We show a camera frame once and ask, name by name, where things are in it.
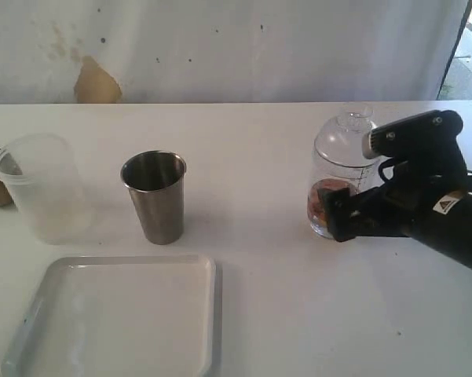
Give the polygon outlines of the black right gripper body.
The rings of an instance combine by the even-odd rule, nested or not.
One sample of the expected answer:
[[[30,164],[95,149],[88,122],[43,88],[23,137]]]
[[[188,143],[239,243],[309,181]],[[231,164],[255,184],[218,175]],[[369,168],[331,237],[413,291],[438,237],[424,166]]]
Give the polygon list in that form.
[[[361,236],[472,237],[472,170],[459,151],[389,159],[393,176],[363,192]]]

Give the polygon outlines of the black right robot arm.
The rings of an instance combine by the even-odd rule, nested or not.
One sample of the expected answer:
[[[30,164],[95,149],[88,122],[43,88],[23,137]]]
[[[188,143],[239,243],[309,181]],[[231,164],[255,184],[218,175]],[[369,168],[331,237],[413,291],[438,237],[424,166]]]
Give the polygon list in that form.
[[[462,155],[397,159],[382,185],[351,195],[318,190],[334,240],[411,238],[472,269],[472,170]]]

